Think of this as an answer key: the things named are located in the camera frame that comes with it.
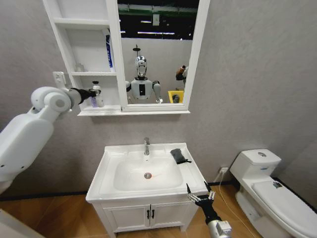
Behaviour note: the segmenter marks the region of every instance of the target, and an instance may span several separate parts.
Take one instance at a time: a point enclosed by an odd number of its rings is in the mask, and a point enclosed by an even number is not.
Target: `sink drain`
[[[151,173],[145,173],[145,174],[144,174],[144,177],[145,177],[146,179],[150,179],[150,178],[152,178],[152,174],[151,174]]]

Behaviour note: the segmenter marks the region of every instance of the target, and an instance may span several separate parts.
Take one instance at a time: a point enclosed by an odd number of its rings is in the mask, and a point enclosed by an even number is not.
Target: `toilet lid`
[[[317,238],[317,214],[277,181],[258,182],[253,190],[285,223],[299,233]]]

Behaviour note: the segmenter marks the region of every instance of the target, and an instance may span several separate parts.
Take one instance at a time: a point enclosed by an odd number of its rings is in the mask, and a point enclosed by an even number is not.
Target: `faucet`
[[[150,145],[150,139],[148,137],[144,138],[144,155],[149,155],[149,145]]]

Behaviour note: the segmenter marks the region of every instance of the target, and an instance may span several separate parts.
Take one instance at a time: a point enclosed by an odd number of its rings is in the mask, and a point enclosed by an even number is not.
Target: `washbasin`
[[[179,148],[191,163],[178,165],[170,151]],[[186,143],[106,146],[88,190],[88,201],[205,192],[204,178]]]
[[[123,191],[171,188],[182,182],[178,165],[164,151],[152,151],[148,156],[129,153],[127,161],[121,161],[114,174],[114,187]]]

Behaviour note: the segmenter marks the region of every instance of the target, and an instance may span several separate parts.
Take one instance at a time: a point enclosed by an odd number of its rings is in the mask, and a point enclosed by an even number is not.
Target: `white shelf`
[[[147,112],[123,112],[120,105],[106,105],[103,108],[85,107],[78,116],[128,116],[128,115],[157,115],[157,114],[189,114],[185,111],[147,111]]]
[[[73,76],[116,76],[116,72],[72,72]]]
[[[107,20],[86,20],[74,18],[60,18],[53,19],[57,26],[65,29],[78,29],[78,30],[103,30],[109,27]]]

